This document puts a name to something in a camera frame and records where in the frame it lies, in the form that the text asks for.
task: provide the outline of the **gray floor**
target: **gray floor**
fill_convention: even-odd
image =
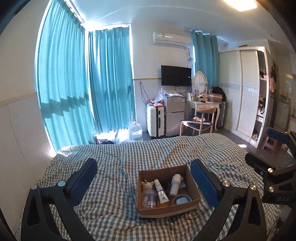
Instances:
[[[262,150],[261,148],[256,149],[251,144],[239,138],[235,134],[227,131],[226,129],[218,129],[216,133],[226,136],[227,138],[229,138],[230,140],[232,140],[234,143],[238,145],[245,144],[247,147],[244,149],[247,152],[253,152],[260,158],[264,159],[265,161],[268,161],[271,165],[274,165],[276,168],[287,167],[295,162],[293,158],[287,153],[287,151],[284,151],[280,147],[278,147],[276,150],[276,153],[272,155],[271,150],[266,148],[264,150]],[[192,129],[190,131],[190,129],[188,128],[187,130],[184,131],[183,135],[192,136]],[[151,137],[149,136],[148,132],[143,133],[143,139],[151,140]]]

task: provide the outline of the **plastic stool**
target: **plastic stool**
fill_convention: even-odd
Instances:
[[[266,137],[265,142],[263,144],[262,150],[267,147],[268,149],[271,150],[271,153],[274,154],[276,152],[276,146],[278,144],[278,141],[270,138],[270,137]]]

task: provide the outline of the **white sliding wardrobe door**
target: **white sliding wardrobe door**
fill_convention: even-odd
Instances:
[[[225,129],[236,130],[239,120],[242,89],[242,67],[239,51],[219,53],[220,56],[220,87],[227,99]]]
[[[259,100],[259,63],[257,50],[241,50],[242,106],[237,130],[251,137],[253,134]]]

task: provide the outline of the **toothpaste tube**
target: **toothpaste tube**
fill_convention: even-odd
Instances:
[[[161,186],[159,180],[158,179],[155,179],[154,180],[154,184],[155,184],[155,188],[156,188],[157,194],[159,196],[160,203],[168,202],[169,201],[168,200],[168,197],[165,194],[165,192],[163,190],[163,187]]]

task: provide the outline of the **teal curtain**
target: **teal curtain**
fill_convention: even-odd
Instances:
[[[90,33],[89,76],[99,133],[127,128],[135,118],[129,27]]]
[[[35,80],[45,129],[56,151],[93,143],[85,29],[63,0],[52,0],[39,31]]]
[[[195,49],[195,72],[201,71],[208,82],[208,89],[219,86],[219,51],[215,36],[191,32]]]

